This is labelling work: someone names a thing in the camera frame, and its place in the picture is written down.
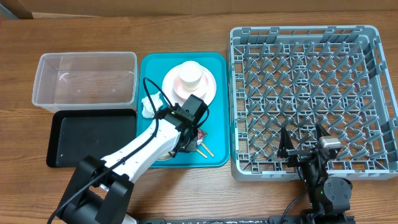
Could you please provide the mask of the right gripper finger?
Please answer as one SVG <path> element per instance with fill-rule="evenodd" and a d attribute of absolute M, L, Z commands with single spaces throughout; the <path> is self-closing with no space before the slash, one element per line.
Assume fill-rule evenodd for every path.
<path fill-rule="evenodd" d="M 315 129 L 318 138 L 330 136 L 330 133 L 320 123 L 315 124 Z"/>
<path fill-rule="evenodd" d="M 280 130 L 280 143 L 277 156 L 281 158 L 287 158 L 289 156 L 289 152 L 293 150 L 294 146 L 290 139 L 289 133 L 285 127 L 282 127 Z"/>

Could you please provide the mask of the red foil wrapper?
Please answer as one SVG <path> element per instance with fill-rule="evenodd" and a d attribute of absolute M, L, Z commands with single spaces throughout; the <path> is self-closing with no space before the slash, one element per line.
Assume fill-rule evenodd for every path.
<path fill-rule="evenodd" d="M 204 132 L 202 129 L 198 129 L 198 135 L 197 135 L 197 145 L 201 145 L 203 143 L 203 140 L 207 137 L 207 133 Z"/>

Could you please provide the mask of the white napkin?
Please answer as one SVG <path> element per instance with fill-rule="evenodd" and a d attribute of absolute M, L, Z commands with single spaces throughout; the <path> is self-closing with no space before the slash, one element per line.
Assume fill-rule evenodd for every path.
<path fill-rule="evenodd" d="M 161 94 L 161 92 L 158 91 L 156 94 L 153 94 L 150 96 L 150 98 L 153 101 L 156 111 L 158 111 L 164 105 L 163 101 L 160 98 L 160 94 Z M 155 112 L 150 103 L 149 97 L 147 96 L 147 97 L 143 98 L 141 100 L 141 103 L 143 105 L 142 116 L 147 119 L 153 118 L 155 116 Z"/>

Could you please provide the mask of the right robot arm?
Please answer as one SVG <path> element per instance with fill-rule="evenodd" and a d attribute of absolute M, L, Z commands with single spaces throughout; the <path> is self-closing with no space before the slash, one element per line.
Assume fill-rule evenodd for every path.
<path fill-rule="evenodd" d="M 306 191 L 295 198 L 284 210 L 280 223 L 354 223 L 354 217 L 346 216 L 350 209 L 353 185 L 342 177 L 330 177 L 326 165 L 335 159 L 341 150 L 341 142 L 320 125 L 315 125 L 317 142 L 306 150 L 294 149 L 285 127 L 280 130 L 280 144 L 277 156 L 284 158 L 288 167 L 296 168 L 304 181 Z M 299 216 L 288 216 L 293 205 L 308 196 L 311 207 L 302 210 Z"/>

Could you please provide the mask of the white cup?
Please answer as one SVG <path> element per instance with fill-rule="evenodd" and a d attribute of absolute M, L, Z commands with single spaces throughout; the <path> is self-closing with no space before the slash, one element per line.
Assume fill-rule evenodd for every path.
<path fill-rule="evenodd" d="M 183 86 L 187 90 L 196 90 L 199 86 L 203 69 L 196 61 L 186 61 L 180 65 L 178 72 Z"/>

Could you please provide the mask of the white bowl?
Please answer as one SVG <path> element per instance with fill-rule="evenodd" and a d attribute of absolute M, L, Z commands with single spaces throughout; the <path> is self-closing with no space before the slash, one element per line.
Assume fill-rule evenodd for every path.
<path fill-rule="evenodd" d="M 174 158 L 174 156 L 175 156 L 175 153 L 173 151 L 169 151 L 169 152 L 162 154 L 157 160 L 158 161 L 166 161 L 171 158 Z"/>

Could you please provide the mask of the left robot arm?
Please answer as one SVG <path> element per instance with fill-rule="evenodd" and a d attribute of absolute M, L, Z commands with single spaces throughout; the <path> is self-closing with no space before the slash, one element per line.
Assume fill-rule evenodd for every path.
<path fill-rule="evenodd" d="M 127 213 L 135 182 L 158 159 L 176 155 L 196 135 L 208 105 L 190 95 L 182 106 L 166 107 L 150 126 L 122 149 L 77 165 L 49 220 L 65 223 L 136 223 Z"/>

